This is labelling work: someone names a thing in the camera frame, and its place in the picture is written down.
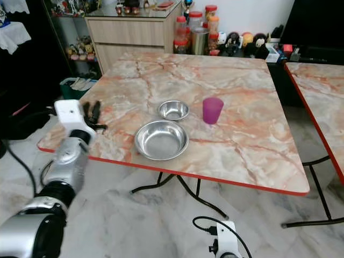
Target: black table leg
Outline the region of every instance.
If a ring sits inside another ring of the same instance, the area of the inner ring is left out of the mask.
[[[328,159],[329,159],[329,156],[326,156],[322,159],[302,163],[303,166],[310,167],[310,171],[311,171],[312,177],[314,179],[314,182],[316,183],[316,187],[317,187],[317,190],[318,190],[318,193],[320,196],[322,206],[323,206],[324,211],[326,213],[327,219],[326,220],[314,220],[314,221],[300,221],[300,222],[295,222],[295,223],[282,223],[281,224],[282,228],[316,226],[316,225],[331,225],[331,224],[344,223],[344,217],[338,218],[338,219],[332,219],[331,213],[330,213],[329,208],[328,208],[327,203],[326,203],[325,196],[324,196],[323,191],[321,189],[321,186],[319,184],[319,180],[317,178],[316,172],[313,169],[313,165],[322,163]]]
[[[168,181],[170,181],[175,175],[170,174],[168,175],[163,181],[161,181],[161,177],[162,177],[162,172],[160,172],[158,178],[157,178],[157,183],[153,184],[153,185],[146,185],[144,187],[137,187],[134,190],[131,190],[131,193],[135,193],[137,191],[141,191],[141,190],[146,190],[146,189],[153,189],[153,188],[158,188],[163,186],[164,184],[166,184]],[[199,201],[200,203],[212,208],[213,210],[217,211],[218,213],[221,214],[222,217],[224,217],[226,220],[228,219],[227,214],[225,214],[222,210],[220,210],[219,208],[217,208],[215,205],[208,203],[207,201],[199,198],[199,189],[200,189],[200,179],[197,180],[197,189],[196,189],[196,194],[194,194],[191,189],[188,187],[188,185],[186,184],[186,182],[184,181],[184,179],[177,175],[178,180],[180,181],[180,183],[182,184],[182,186],[185,188],[185,190],[188,192],[189,195],[191,195],[195,200]]]

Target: large metal bowl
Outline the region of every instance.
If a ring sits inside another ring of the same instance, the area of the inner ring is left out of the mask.
[[[159,120],[141,127],[134,142],[137,150],[146,158],[170,160],[185,151],[189,137],[176,122]]]
[[[189,114],[189,107],[181,101],[165,101],[157,111],[162,118],[177,121]]]

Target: wooden cabinet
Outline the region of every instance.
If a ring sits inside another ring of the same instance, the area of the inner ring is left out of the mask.
[[[179,2],[165,18],[87,16],[85,19],[102,73],[106,73],[125,52],[172,53],[174,22],[180,15]]]

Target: white cloth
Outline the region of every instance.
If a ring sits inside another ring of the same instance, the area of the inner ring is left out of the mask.
[[[6,12],[26,12],[30,13],[26,0],[0,0],[3,3]]]
[[[24,24],[12,21],[9,25],[0,28],[0,48],[10,54],[17,50],[18,45],[31,40]]]

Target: purple plastic cup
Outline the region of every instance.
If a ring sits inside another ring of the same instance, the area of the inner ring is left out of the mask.
[[[224,102],[219,98],[203,100],[203,121],[210,125],[216,124],[223,107]]]

